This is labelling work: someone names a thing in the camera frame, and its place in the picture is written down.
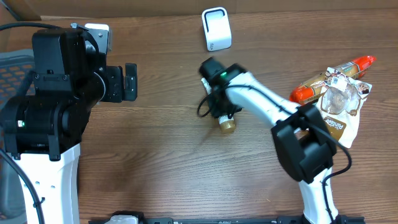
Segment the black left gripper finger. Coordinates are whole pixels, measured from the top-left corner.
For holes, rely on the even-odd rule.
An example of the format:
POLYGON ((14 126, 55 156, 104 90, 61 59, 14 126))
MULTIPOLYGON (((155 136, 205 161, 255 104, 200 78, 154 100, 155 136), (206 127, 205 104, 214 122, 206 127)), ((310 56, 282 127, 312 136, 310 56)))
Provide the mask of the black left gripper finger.
POLYGON ((126 80, 124 88, 124 100, 135 101, 137 99, 137 82, 135 80, 126 80))
POLYGON ((125 69, 125 81, 135 81, 137 79, 137 65, 135 63, 126 63, 125 69))

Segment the white shampoo tube gold cap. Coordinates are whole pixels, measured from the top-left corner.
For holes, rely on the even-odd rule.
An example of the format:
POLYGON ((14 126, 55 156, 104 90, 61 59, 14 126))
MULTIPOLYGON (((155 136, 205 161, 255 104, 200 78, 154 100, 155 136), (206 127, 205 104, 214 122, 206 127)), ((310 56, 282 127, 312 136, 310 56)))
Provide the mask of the white shampoo tube gold cap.
MULTIPOLYGON (((209 95, 212 91, 211 86, 208 84, 208 82, 206 81, 205 78, 202 78, 201 82, 204 86, 204 89, 205 89, 207 95, 209 95)), ((211 112, 211 116, 214 119, 218 120, 221 132, 223 134, 230 134, 236 129, 236 124, 235 124, 235 120, 233 117, 228 118, 227 114, 220 114, 215 109, 211 112)))

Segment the beige cookie pouch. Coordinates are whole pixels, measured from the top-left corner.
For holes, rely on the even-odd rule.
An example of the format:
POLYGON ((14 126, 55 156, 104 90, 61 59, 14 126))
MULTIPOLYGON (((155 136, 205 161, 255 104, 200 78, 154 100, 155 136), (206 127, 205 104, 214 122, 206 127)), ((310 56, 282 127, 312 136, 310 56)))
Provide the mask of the beige cookie pouch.
POLYGON ((333 77, 316 103, 330 135, 350 148, 359 129, 360 111, 372 85, 350 77, 333 77))

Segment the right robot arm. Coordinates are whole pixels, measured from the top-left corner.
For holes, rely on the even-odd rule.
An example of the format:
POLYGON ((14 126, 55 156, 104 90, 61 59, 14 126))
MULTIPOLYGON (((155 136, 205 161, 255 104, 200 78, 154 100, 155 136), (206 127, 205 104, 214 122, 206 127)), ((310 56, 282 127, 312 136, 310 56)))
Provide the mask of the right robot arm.
POLYGON ((319 110, 270 91, 237 63, 225 67, 210 57, 200 65, 199 72, 211 88, 205 98, 208 114, 232 118, 246 109, 269 127, 281 166, 299 184, 304 221, 336 223, 338 211, 328 180, 336 143, 319 110))

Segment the orange spaghetti package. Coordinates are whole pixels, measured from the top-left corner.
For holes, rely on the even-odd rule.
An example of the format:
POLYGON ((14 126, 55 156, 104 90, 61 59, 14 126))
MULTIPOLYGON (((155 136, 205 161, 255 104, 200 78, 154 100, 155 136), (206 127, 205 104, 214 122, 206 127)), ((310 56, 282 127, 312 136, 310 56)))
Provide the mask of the orange spaghetti package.
POLYGON ((328 67, 324 73, 315 75, 313 78, 301 83, 292 90, 289 100, 304 105, 313 103, 321 97, 323 87, 326 87, 333 77, 350 77, 352 79, 362 78, 371 65, 377 60, 375 56, 366 55, 353 59, 352 61, 328 67))

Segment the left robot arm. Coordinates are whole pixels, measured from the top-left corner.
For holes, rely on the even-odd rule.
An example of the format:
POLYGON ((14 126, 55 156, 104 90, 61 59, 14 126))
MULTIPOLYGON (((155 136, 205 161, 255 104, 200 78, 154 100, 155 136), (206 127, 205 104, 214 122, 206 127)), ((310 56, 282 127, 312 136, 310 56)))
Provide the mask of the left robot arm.
POLYGON ((34 68, 1 110, 3 158, 19 174, 29 223, 78 223, 78 161, 92 108, 137 98, 137 66, 109 66, 106 24, 37 24, 34 68))

